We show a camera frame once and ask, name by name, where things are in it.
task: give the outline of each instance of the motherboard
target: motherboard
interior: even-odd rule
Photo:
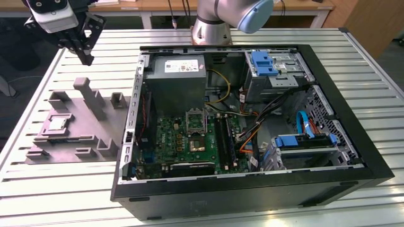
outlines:
[[[155,148],[142,152],[145,178],[174,177],[175,169],[186,174],[190,168],[189,175],[198,175],[198,171],[201,175],[247,172],[246,156],[235,150],[238,133],[234,115],[197,116],[189,112],[183,117],[159,117]]]

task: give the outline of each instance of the white cable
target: white cable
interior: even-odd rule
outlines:
[[[13,79],[13,80],[10,80],[10,81],[6,81],[6,83],[11,83],[11,82],[14,82],[14,81],[17,81],[17,80],[19,80],[19,79],[25,79],[25,78],[35,78],[35,77],[42,78],[41,76],[19,77],[19,78],[17,78],[17,79]]]

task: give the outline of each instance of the robotic arm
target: robotic arm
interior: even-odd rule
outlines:
[[[90,50],[106,22],[103,17],[87,12],[94,2],[97,0],[22,0],[31,13],[25,28],[58,48],[66,47],[87,66],[94,59]],[[229,44],[229,25],[247,34],[254,33],[271,9],[273,0],[198,0],[193,44]]]
[[[263,26],[271,9],[273,0],[198,0],[193,44],[229,44],[227,24],[246,34],[254,33]]]
[[[30,9],[23,26],[58,48],[66,47],[82,65],[90,65],[90,50],[105,26],[105,18],[91,15],[87,6],[97,0],[22,0]]]

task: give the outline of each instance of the power supply label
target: power supply label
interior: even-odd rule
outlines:
[[[163,72],[197,72],[197,60],[171,60],[165,61]]]

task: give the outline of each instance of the green motherboard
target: green motherboard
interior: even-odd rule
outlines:
[[[146,178],[161,178],[161,167],[173,163],[214,163],[214,174],[243,173],[247,172],[247,162],[245,154],[239,154],[233,147],[233,155],[237,162],[223,166],[222,160],[229,154],[221,154],[219,144],[217,144],[215,132],[219,116],[191,117],[162,117],[157,119],[155,148],[153,160],[145,165]],[[238,119],[235,116],[225,116],[229,127],[229,139],[235,144],[235,135],[239,133]],[[205,133],[189,134],[189,128],[199,128],[205,125]]]

